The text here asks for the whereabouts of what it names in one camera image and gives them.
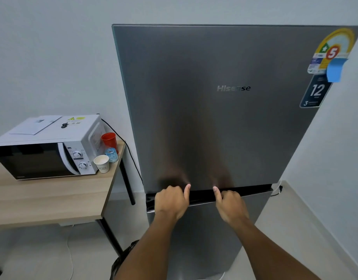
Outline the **person's right hand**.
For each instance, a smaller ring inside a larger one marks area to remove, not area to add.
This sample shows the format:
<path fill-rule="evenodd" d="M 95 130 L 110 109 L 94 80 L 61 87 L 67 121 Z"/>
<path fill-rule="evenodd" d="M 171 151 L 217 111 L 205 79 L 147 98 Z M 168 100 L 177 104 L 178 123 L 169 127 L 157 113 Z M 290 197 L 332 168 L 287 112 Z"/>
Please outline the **person's right hand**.
<path fill-rule="evenodd" d="M 236 191 L 221 191 L 222 203 L 215 203 L 216 208 L 223 219 L 234 230 L 237 230 L 244 221 L 249 220 L 246 203 Z"/>

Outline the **person's left hand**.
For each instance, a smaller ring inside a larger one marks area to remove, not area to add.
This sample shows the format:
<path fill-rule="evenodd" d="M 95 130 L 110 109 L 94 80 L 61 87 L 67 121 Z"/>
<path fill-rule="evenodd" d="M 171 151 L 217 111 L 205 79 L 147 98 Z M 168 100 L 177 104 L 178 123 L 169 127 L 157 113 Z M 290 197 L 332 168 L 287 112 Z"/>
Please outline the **person's left hand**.
<path fill-rule="evenodd" d="M 168 186 L 155 195 L 155 215 L 178 221 L 186 212 L 190 202 L 186 202 L 181 187 Z"/>

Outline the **grey refrigerator door with stickers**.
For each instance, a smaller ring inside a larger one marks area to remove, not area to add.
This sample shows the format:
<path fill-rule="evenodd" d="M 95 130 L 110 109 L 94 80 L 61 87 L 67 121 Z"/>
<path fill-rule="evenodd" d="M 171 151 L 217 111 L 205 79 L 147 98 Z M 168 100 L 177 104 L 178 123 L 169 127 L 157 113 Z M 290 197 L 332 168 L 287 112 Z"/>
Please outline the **grey refrigerator door with stickers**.
<path fill-rule="evenodd" d="M 358 26 L 113 24 L 143 185 L 276 183 L 319 108 L 320 42 Z"/>

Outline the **person's right forearm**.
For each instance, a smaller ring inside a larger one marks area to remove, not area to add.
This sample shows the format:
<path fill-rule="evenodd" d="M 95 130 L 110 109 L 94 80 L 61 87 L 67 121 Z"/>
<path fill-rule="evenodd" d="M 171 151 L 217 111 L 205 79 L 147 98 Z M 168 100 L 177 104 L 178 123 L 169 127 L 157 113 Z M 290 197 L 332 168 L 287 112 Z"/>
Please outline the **person's right forearm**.
<path fill-rule="evenodd" d="M 233 218 L 228 224 L 241 241 L 256 280 L 321 280 L 247 217 Z"/>

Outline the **person's left forearm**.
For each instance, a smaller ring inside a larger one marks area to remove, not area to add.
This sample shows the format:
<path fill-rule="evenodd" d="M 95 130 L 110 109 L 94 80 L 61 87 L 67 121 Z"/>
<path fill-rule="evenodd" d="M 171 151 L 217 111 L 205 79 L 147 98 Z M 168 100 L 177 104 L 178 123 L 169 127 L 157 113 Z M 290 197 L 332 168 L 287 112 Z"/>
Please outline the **person's left forearm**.
<path fill-rule="evenodd" d="M 169 248 L 177 221 L 176 212 L 157 211 L 113 280 L 167 280 Z"/>

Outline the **grey refrigerator body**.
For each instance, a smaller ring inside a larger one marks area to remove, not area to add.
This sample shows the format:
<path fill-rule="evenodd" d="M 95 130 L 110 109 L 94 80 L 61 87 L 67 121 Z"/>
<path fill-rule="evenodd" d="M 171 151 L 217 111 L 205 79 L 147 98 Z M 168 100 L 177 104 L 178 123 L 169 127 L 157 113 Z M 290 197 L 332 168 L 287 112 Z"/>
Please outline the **grey refrigerator body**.
<path fill-rule="evenodd" d="M 184 189 L 189 182 L 166 179 L 144 186 L 149 224 L 155 213 L 155 195 L 168 185 Z M 234 231 L 219 215 L 210 181 L 192 181 L 189 207 L 177 221 L 171 237 L 167 280 L 205 279 L 230 269 L 242 245 Z M 272 184 L 231 187 L 223 183 L 219 190 L 240 194 L 255 223 L 272 193 Z"/>

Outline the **small clear water cup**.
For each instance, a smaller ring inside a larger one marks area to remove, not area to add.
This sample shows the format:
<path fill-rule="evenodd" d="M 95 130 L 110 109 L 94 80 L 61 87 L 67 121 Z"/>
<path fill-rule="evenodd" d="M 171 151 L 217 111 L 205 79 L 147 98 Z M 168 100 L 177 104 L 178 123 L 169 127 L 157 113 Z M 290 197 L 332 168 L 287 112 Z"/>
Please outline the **small clear water cup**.
<path fill-rule="evenodd" d="M 115 163 L 118 161 L 118 153 L 114 147 L 109 147 L 105 150 L 105 155 L 108 156 L 110 163 Z"/>

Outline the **white paper cup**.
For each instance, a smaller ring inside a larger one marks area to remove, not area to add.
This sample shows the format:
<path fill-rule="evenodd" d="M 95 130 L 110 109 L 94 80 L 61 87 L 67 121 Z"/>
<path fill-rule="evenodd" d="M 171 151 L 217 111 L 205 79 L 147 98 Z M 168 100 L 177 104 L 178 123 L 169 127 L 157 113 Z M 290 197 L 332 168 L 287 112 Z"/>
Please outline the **white paper cup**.
<path fill-rule="evenodd" d="M 105 174 L 109 171 L 110 168 L 109 156 L 99 155 L 94 158 L 93 163 L 97 166 L 100 173 Z"/>

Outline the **black plastic bag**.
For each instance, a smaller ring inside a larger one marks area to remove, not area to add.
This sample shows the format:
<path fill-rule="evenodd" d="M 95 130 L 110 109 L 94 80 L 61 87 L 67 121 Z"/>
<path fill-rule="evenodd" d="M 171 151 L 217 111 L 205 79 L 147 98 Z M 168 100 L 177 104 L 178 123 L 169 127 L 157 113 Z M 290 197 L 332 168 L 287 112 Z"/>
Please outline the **black plastic bag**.
<path fill-rule="evenodd" d="M 118 272 L 120 266 L 122 265 L 122 263 L 124 262 L 124 260 L 127 258 L 127 256 L 130 254 L 131 250 L 135 247 L 135 245 L 138 243 L 139 240 L 133 241 L 130 246 L 125 249 L 121 256 L 119 256 L 115 262 L 112 264 L 111 267 L 111 275 L 109 280 L 114 280 L 116 273 Z"/>

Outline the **wooden table with black legs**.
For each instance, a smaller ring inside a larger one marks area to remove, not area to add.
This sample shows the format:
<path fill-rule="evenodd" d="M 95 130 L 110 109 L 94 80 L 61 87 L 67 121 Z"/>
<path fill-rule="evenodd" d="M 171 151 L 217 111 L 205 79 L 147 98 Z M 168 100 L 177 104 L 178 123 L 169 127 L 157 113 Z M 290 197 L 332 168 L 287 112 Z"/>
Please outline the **wooden table with black legs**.
<path fill-rule="evenodd" d="M 17 181 L 0 163 L 0 229 L 96 220 L 121 255 L 123 250 L 104 217 L 118 170 L 132 205 L 135 199 L 122 160 L 126 144 L 117 144 L 120 158 L 105 174 Z"/>

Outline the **dark blue warranty sticker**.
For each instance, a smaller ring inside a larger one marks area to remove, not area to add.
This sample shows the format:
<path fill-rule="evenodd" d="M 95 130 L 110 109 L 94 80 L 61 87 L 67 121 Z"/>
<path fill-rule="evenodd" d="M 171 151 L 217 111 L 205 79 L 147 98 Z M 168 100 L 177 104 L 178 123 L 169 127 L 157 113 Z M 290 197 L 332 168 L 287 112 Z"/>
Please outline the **dark blue warranty sticker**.
<path fill-rule="evenodd" d="M 327 80 L 326 74 L 313 75 L 299 107 L 319 108 L 326 97 L 332 83 Z"/>

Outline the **white microwave oven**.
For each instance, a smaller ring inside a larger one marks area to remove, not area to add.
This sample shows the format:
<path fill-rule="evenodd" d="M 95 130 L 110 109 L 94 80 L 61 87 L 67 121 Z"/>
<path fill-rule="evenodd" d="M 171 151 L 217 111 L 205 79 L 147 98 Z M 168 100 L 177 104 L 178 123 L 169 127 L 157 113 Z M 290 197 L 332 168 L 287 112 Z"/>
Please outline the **white microwave oven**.
<path fill-rule="evenodd" d="M 78 125 L 61 126 L 74 116 L 86 117 Z M 95 157 L 105 153 L 106 133 L 99 114 L 62 116 L 36 135 L 0 136 L 0 163 L 17 180 L 93 175 Z"/>

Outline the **white paper sheet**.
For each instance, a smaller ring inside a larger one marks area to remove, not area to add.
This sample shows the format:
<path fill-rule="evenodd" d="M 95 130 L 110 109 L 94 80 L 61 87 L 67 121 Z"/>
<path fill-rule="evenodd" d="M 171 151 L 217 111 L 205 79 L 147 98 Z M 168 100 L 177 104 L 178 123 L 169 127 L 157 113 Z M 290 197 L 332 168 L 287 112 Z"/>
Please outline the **white paper sheet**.
<path fill-rule="evenodd" d="M 42 131 L 61 117 L 61 115 L 30 117 L 11 129 L 8 133 L 20 135 L 36 135 L 38 132 Z"/>

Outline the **blue tape piece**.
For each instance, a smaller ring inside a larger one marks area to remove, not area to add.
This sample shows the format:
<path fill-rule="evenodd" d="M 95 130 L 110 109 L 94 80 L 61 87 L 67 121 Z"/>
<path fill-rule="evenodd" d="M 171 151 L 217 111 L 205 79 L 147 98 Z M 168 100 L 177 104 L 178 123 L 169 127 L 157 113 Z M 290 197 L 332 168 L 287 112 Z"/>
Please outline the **blue tape piece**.
<path fill-rule="evenodd" d="M 342 70 L 348 59 L 334 58 L 330 61 L 326 69 L 327 81 L 330 83 L 338 83 L 341 81 Z"/>

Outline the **round yellow energy label sticker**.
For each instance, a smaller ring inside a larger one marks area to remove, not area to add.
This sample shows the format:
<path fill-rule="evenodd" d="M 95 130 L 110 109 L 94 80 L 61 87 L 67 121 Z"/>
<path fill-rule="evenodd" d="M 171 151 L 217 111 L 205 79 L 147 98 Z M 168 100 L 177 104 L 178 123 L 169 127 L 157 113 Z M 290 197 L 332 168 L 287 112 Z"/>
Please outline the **round yellow energy label sticker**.
<path fill-rule="evenodd" d="M 330 62 L 347 59 L 355 44 L 355 33 L 351 28 L 339 28 L 326 36 L 316 48 L 307 72 L 313 75 L 326 74 Z"/>

